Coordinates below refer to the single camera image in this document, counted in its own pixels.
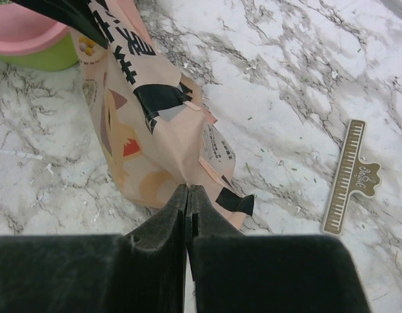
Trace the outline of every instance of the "cartoon character print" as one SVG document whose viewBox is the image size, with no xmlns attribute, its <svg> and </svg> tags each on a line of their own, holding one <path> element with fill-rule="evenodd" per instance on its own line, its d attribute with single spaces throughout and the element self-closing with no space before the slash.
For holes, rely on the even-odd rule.
<svg viewBox="0 0 402 313">
<path fill-rule="evenodd" d="M 127 100 L 120 94 L 108 89 L 101 114 L 101 140 L 107 155 L 108 165 L 114 181 L 122 188 L 128 176 L 124 162 L 141 155 L 141 147 L 135 130 L 118 120 L 117 110 Z"/>
<path fill-rule="evenodd" d="M 85 52 L 86 55 L 91 56 L 92 54 L 94 54 L 94 47 L 95 47 L 96 43 L 85 37 L 82 36 L 79 38 L 79 49 L 82 52 Z"/>
</svg>

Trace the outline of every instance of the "snack bag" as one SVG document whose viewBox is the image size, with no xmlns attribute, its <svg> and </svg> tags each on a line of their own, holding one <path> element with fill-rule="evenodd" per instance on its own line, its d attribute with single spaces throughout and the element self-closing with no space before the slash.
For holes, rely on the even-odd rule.
<svg viewBox="0 0 402 313">
<path fill-rule="evenodd" d="M 214 127 L 200 87 L 153 48 L 132 1 L 87 6 L 108 48 L 75 29 L 71 35 L 117 188 L 135 203 L 162 208 L 179 184 L 203 185 L 214 207 L 240 228 L 254 197 L 242 198 L 231 186 L 235 154 Z"/>
</svg>

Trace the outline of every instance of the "pink bowl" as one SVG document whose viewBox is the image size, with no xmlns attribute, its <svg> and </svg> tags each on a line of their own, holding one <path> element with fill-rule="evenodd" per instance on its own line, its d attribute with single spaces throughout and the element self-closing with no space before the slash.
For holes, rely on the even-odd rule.
<svg viewBox="0 0 402 313">
<path fill-rule="evenodd" d="M 16 3 L 0 5 L 0 55 L 33 54 L 58 43 L 66 25 Z"/>
</svg>

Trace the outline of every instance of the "beige packaging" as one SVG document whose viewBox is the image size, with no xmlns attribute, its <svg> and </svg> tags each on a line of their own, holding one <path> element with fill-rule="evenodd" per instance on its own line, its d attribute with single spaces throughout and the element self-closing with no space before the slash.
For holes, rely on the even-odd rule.
<svg viewBox="0 0 402 313">
<path fill-rule="evenodd" d="M 147 43 L 142 22 L 134 27 L 129 20 L 139 17 L 134 4 L 123 3 L 107 0 L 107 10 L 89 1 L 107 50 L 72 30 L 83 90 L 115 184 L 125 198 L 155 208 L 179 184 L 203 185 L 214 207 L 240 228 L 254 197 L 239 197 L 231 186 L 234 151 L 213 126 L 199 86 Z"/>
</svg>

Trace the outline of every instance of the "marble surface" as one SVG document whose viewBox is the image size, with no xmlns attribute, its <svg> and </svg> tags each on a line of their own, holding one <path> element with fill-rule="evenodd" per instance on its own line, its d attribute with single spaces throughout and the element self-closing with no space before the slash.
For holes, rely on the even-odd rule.
<svg viewBox="0 0 402 313">
<path fill-rule="evenodd" d="M 158 48 L 203 85 L 257 195 L 247 234 L 319 233 L 350 119 L 382 165 L 352 197 L 340 237 L 373 312 L 402 312 L 402 3 L 378 0 L 140 0 Z M 0 62 L 0 235 L 126 233 L 155 211 L 109 176 L 77 67 Z M 188 277 L 187 312 L 194 312 Z"/>
</svg>

